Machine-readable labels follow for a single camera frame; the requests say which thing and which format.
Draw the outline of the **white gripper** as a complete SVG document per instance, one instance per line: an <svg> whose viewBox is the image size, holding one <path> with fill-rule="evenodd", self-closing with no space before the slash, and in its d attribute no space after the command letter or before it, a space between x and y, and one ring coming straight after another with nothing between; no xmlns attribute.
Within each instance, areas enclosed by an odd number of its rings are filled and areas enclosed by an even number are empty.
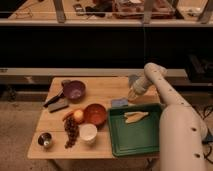
<svg viewBox="0 0 213 171"><path fill-rule="evenodd" d="M128 100L135 101L141 95L143 95L147 89L145 88L145 82L143 79L137 79L131 86L128 93Z"/></svg>

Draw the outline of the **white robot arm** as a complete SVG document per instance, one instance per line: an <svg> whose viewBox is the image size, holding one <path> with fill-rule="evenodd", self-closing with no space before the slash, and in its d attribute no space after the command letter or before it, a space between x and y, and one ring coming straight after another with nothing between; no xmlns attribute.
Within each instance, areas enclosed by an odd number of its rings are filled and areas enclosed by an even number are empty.
<svg viewBox="0 0 213 171"><path fill-rule="evenodd" d="M132 84L128 100L136 101L154 85L165 104L160 117L160 171L206 171L202 141L208 128L165 75L164 67L147 63L143 76Z"/></svg>

